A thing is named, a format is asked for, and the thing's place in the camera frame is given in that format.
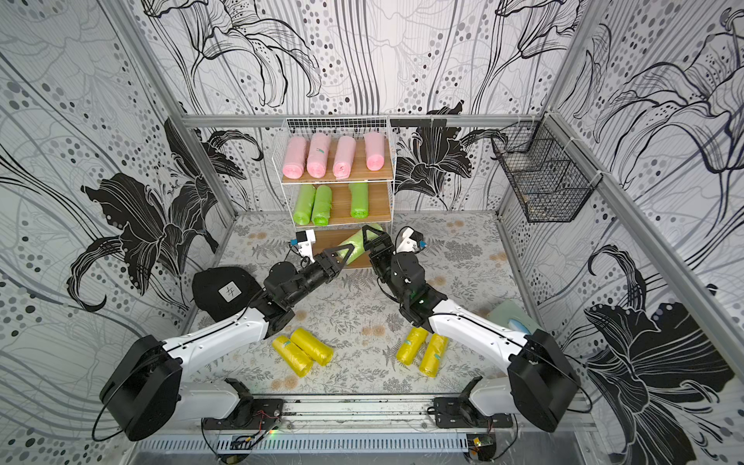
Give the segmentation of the green trash bag roll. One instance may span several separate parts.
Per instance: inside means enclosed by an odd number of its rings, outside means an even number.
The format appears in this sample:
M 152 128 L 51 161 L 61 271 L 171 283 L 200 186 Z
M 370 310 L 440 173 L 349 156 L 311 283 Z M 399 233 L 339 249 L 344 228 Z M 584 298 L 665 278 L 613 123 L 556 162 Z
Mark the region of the green trash bag roll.
M 366 182 L 355 182 L 348 185 L 351 201 L 350 215 L 354 219 L 365 219 L 369 216 L 369 190 Z
M 367 224 L 352 234 L 352 236 L 341 241 L 339 243 L 342 247 L 341 252 L 348 255 L 347 263 L 352 264 L 356 259 L 361 257 L 366 252 L 364 244 L 376 240 L 383 232 L 385 232 L 385 229 L 380 224 Z
M 305 226 L 310 223 L 315 196 L 316 188 L 312 184 L 300 186 L 293 211 L 293 219 L 298 226 Z
M 333 191 L 328 185 L 319 185 L 316 189 L 312 209 L 312 222 L 315 226 L 325 227 L 331 219 Z

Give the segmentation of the pink trash bag roll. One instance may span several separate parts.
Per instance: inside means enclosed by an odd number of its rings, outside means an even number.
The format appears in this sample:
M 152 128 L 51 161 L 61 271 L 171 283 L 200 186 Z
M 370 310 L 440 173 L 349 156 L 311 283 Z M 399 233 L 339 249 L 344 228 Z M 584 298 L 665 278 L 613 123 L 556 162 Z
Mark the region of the pink trash bag roll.
M 369 132 L 364 135 L 366 167 L 372 172 L 378 172 L 385 166 L 386 138 L 379 132 Z
M 354 166 L 357 141 L 350 136 L 341 137 L 336 146 L 332 172 L 336 179 L 347 179 Z
M 311 177 L 319 179 L 326 175 L 330 147 L 329 135 L 317 132 L 312 136 L 306 160 L 306 170 Z
M 282 174 L 289 179 L 300 179 L 305 173 L 307 139 L 291 137 L 287 143 Z

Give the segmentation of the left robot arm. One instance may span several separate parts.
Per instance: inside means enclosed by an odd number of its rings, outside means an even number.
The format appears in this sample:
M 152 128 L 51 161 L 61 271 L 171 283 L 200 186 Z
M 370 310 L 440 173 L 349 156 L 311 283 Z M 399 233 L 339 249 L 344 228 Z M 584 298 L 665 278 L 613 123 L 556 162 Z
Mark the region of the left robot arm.
M 294 307 L 333 281 L 356 249 L 352 244 L 327 248 L 302 269 L 279 262 L 263 283 L 243 267 L 213 267 L 197 273 L 197 306 L 232 314 L 186 335 L 138 339 L 101 389 L 102 409 L 131 441 L 141 441 L 176 422 L 221 420 L 235 412 L 244 413 L 250 397 L 244 385 L 229 380 L 216 386 L 202 385 L 195 382 L 195 374 L 207 364 L 285 329 L 294 318 Z

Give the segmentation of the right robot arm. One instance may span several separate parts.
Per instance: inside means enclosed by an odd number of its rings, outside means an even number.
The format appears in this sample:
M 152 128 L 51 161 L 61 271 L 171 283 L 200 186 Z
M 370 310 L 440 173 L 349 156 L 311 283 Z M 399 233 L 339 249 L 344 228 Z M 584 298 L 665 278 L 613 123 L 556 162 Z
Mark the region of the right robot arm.
M 457 418 L 475 426 L 497 415 L 519 414 L 542 431 L 558 428 L 581 383 L 550 334 L 502 327 L 437 291 L 418 259 L 422 234 L 410 227 L 392 239 L 365 226 L 362 241 L 383 291 L 409 323 L 469 348 L 503 372 L 501 379 L 469 382 L 455 403 Z

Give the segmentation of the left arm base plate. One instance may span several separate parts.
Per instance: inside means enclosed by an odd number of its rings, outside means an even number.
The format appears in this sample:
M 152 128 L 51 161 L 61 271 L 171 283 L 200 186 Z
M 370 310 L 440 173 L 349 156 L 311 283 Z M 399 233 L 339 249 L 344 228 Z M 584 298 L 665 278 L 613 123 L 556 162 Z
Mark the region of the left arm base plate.
M 221 420 L 205 418 L 203 429 L 206 431 L 269 430 L 280 422 L 284 404 L 281 398 L 243 399 L 226 418 L 221 418 Z

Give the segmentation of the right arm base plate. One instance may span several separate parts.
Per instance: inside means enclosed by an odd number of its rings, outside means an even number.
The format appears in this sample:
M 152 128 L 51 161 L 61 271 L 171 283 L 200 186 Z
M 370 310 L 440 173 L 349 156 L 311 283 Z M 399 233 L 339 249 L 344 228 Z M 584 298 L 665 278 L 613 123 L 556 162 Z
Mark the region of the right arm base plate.
M 435 397 L 433 405 L 426 410 L 438 428 L 512 428 L 515 421 L 511 415 L 496 414 L 486 417 L 473 407 L 469 401 L 459 397 Z

